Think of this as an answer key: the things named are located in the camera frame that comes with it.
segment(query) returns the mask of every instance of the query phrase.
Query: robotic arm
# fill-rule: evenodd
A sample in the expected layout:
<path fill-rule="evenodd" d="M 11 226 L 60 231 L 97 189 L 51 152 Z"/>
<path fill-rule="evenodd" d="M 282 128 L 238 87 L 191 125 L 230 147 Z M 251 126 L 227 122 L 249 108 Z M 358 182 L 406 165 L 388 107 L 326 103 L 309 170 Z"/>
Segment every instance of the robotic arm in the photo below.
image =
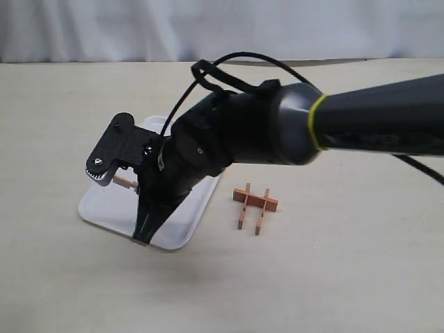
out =
<path fill-rule="evenodd" d="M 307 82 L 255 87 L 204 60 L 191 69 L 212 92 L 174 122 L 170 136 L 121 113 L 86 162 L 102 186 L 119 167 L 133 168 L 139 185 L 133 239 L 143 245 L 196 184 L 233 163 L 306 165 L 330 149 L 444 155 L 444 74 L 327 96 Z"/>

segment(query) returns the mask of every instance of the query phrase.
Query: white backdrop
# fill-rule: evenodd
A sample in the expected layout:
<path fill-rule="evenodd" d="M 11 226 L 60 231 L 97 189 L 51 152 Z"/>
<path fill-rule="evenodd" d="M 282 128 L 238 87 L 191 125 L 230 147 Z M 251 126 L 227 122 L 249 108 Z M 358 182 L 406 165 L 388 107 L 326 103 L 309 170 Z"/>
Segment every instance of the white backdrop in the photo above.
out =
<path fill-rule="evenodd" d="M 4 62 L 444 56 L 444 0 L 0 0 Z"/>

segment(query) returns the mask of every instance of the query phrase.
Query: white tray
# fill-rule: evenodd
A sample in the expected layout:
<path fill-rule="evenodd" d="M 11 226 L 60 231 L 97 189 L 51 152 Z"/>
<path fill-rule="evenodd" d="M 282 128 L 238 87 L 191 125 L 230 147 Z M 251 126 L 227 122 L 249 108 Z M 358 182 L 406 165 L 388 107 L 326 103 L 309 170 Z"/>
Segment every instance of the white tray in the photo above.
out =
<path fill-rule="evenodd" d="M 150 117 L 145 119 L 141 127 L 159 133 L 164 122 L 164 117 Z M 137 180 L 131 169 L 119 169 L 116 174 L 130 181 Z M 198 183 L 154 234 L 150 245 L 169 251 L 185 246 L 193 236 L 219 178 L 220 176 L 206 177 Z M 137 194 L 134 189 L 126 189 L 113 182 L 107 187 L 94 184 L 82 197 L 78 213 L 86 222 L 131 238 L 136 222 Z"/>

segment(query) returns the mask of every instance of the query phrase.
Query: white table surface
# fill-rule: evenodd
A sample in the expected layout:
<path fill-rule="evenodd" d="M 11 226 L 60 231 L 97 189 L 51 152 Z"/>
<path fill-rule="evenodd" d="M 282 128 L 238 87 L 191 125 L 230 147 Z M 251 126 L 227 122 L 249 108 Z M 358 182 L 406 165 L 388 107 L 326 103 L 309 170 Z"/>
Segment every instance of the white table surface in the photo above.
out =
<path fill-rule="evenodd" d="M 85 159 L 108 122 L 166 114 L 190 65 L 0 65 L 0 332 L 444 332 L 444 188 L 391 156 L 232 166 L 174 254 L 81 221 Z M 444 60 L 299 70 L 333 94 L 444 73 Z M 280 201 L 259 237 L 259 211 L 236 229 L 246 182 Z"/>

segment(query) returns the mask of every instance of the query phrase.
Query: black cable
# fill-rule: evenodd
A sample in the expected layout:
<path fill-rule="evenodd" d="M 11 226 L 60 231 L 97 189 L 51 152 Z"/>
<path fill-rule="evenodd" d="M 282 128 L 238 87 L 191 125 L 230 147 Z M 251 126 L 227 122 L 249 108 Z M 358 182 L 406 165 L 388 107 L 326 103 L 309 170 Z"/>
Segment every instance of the black cable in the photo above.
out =
<path fill-rule="evenodd" d="M 263 55 L 263 54 L 260 54 L 260 53 L 255 53 L 255 52 L 234 52 L 234 53 L 230 53 L 230 54 L 227 54 L 227 55 L 225 55 L 223 57 L 220 57 L 219 59 L 215 60 L 213 62 L 213 65 L 218 66 L 218 65 L 222 64 L 225 61 L 228 61 L 228 60 L 233 59 L 233 58 L 240 58 L 240 57 L 256 58 L 256 59 L 260 59 L 260 60 L 263 60 L 263 61 L 267 61 L 267 62 L 271 63 L 272 65 L 275 65 L 276 67 L 279 67 L 279 68 L 285 70 L 287 73 L 289 73 L 292 76 L 294 76 L 295 78 L 297 78 L 300 82 L 306 83 L 308 85 L 311 85 L 315 89 L 319 90 L 313 83 L 308 81 L 304 76 L 300 75 L 297 71 L 292 69 L 290 66 L 284 64 L 283 62 L 281 62 L 279 60 L 276 60 L 274 58 L 268 57 L 267 55 Z M 180 106 L 183 104 L 185 99 L 191 94 L 191 92 L 197 86 L 197 84 L 198 84 L 197 80 L 194 80 L 194 82 L 188 87 L 187 90 L 185 90 L 184 94 L 180 97 L 179 101 L 176 103 L 176 105 L 174 106 L 174 108 L 172 109 L 172 111 L 170 112 L 168 117 L 166 118 L 166 121 L 165 121 L 165 123 L 164 123 L 164 125 L 162 127 L 162 131 L 160 132 L 161 136 L 165 135 L 165 132 L 167 131 L 167 128 L 168 128 L 169 124 L 173 120 L 174 115 L 177 113 L 177 111 L 179 110 Z M 392 155 L 392 156 L 396 157 L 397 159 L 399 159 L 399 160 L 401 160 L 401 161 L 403 161 L 405 163 L 407 163 L 411 167 L 413 167 L 413 168 L 423 172 L 424 174 L 426 174 L 430 178 L 435 179 L 435 181 L 437 181 L 440 184 L 444 185 L 444 176 L 442 176 L 440 173 L 436 172 L 435 170 L 429 168 L 427 165 L 425 165 L 425 164 L 423 164 L 423 163 L 413 159 L 412 157 L 410 157 L 408 155 Z"/>

